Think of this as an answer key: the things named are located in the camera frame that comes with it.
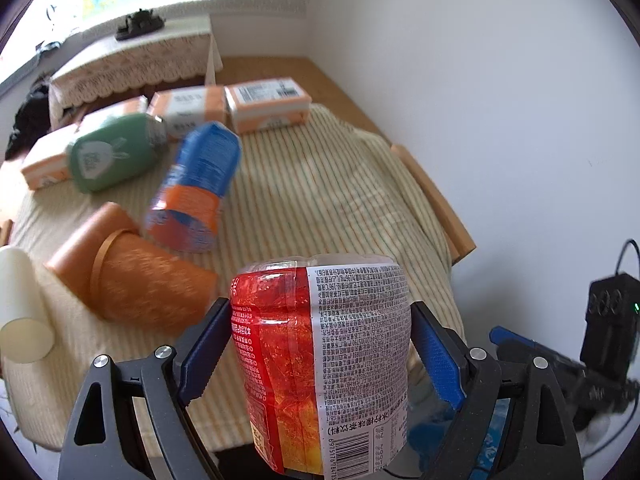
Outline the green rabbit logo bottle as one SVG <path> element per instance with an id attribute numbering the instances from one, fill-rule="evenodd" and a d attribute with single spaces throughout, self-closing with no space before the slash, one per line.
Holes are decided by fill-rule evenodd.
<path id="1" fill-rule="evenodd" d="M 150 170 L 167 148 L 162 118 L 134 113 L 107 119 L 66 148 L 70 177 L 79 192 L 106 190 Z"/>

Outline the orange plastic cup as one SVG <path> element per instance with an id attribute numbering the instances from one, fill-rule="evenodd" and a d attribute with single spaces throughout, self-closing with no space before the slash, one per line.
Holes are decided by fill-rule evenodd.
<path id="1" fill-rule="evenodd" d="M 214 272 L 145 240 L 114 202 L 73 232 L 47 267 L 100 318 L 168 335 L 201 322 L 218 292 Z"/>

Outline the white lace tablecloth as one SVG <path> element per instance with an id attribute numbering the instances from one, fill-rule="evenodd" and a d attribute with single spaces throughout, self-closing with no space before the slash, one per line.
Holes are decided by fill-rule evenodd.
<path id="1" fill-rule="evenodd" d="M 89 44 L 50 79 L 49 112 L 57 122 L 64 110 L 132 89 L 202 76 L 208 84 L 222 59 L 207 15 L 175 18 L 157 32 Z"/>

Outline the black power adapter box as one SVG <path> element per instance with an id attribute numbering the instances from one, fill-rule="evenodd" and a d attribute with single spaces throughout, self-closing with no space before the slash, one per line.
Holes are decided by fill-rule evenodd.
<path id="1" fill-rule="evenodd" d="M 580 360 L 611 382 L 626 382 L 639 340 L 639 281 L 627 273 L 590 284 Z"/>

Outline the black tea set tray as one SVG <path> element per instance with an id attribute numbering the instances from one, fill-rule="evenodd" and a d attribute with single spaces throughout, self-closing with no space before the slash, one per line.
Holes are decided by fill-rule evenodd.
<path id="1" fill-rule="evenodd" d="M 152 9 L 140 9 L 126 16 L 125 24 L 119 26 L 115 34 L 117 41 L 125 41 L 152 34 L 165 26 L 165 20 Z"/>

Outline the orange tissue pack left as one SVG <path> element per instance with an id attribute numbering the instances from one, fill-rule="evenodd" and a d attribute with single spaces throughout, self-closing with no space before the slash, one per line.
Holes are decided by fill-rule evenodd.
<path id="1" fill-rule="evenodd" d="M 70 178 L 66 162 L 66 148 L 82 134 L 88 133 L 104 122 L 134 113 L 144 113 L 149 101 L 137 96 L 126 101 L 103 107 L 69 126 L 54 130 L 39 139 L 26 155 L 21 173 L 31 191 L 60 183 Z"/>

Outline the orange tissue pack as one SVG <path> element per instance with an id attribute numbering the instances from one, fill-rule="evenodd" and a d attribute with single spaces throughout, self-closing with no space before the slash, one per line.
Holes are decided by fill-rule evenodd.
<path id="1" fill-rule="evenodd" d="M 159 117 L 168 139 L 179 141 L 206 122 L 227 122 L 223 86 L 199 86 L 155 92 L 146 112 Z"/>
<path id="2" fill-rule="evenodd" d="M 237 134 L 295 126 L 307 121 L 311 96 L 291 77 L 224 87 L 232 130 Z"/>
<path id="3" fill-rule="evenodd" d="M 69 126 L 54 130 L 39 139 L 26 155 L 21 173 L 31 191 L 60 183 L 70 178 L 66 162 L 66 148 L 82 134 L 88 133 L 104 122 L 134 113 L 144 113 L 149 101 L 137 96 L 126 101 L 103 107 Z"/>

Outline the orange tissue pack right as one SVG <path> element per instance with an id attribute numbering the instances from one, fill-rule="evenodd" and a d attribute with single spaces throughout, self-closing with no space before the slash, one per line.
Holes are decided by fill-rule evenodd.
<path id="1" fill-rule="evenodd" d="M 295 126 L 307 121 L 311 96 L 291 77 L 224 87 L 232 130 L 237 134 Z"/>

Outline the cream white cup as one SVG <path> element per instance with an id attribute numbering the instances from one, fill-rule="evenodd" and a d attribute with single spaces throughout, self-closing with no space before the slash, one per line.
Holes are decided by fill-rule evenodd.
<path id="1" fill-rule="evenodd" d="M 1 354 L 14 363 L 43 359 L 53 348 L 49 323 L 32 260 L 21 249 L 1 248 Z"/>

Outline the striped beige tablecloth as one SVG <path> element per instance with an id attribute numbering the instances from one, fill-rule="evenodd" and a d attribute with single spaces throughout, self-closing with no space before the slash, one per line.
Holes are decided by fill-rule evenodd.
<path id="1" fill-rule="evenodd" d="M 216 245 L 192 261 L 215 272 L 219 287 L 253 262 L 321 254 L 382 255 L 405 271 L 411 296 L 443 326 L 462 330 L 450 285 L 444 230 L 420 186 L 377 134 L 342 122 L 317 105 L 308 122 L 242 136 L 239 169 L 222 202 Z M 55 331 L 42 360 L 4 361 L 12 413 L 25 438 L 50 450 L 63 445 L 77 393 L 92 360 L 143 358 L 167 337 L 94 316 L 48 270 L 47 262 L 102 204 L 118 203 L 142 220 L 168 170 L 96 195 L 70 182 L 31 192 L 11 242 L 34 263 Z"/>

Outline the red labelled plastic cup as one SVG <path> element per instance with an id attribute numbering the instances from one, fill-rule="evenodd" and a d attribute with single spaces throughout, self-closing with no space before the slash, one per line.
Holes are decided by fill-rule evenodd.
<path id="1" fill-rule="evenodd" d="M 255 448 L 277 474 L 359 479 L 407 442 L 408 282 L 383 256 L 255 263 L 231 282 Z"/>

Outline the orange tissue pack middle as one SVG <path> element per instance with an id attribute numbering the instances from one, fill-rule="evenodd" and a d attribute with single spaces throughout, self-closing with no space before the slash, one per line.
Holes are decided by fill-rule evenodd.
<path id="1" fill-rule="evenodd" d="M 227 122 L 223 86 L 199 86 L 155 92 L 146 112 L 159 117 L 168 139 L 179 141 L 206 122 Z"/>

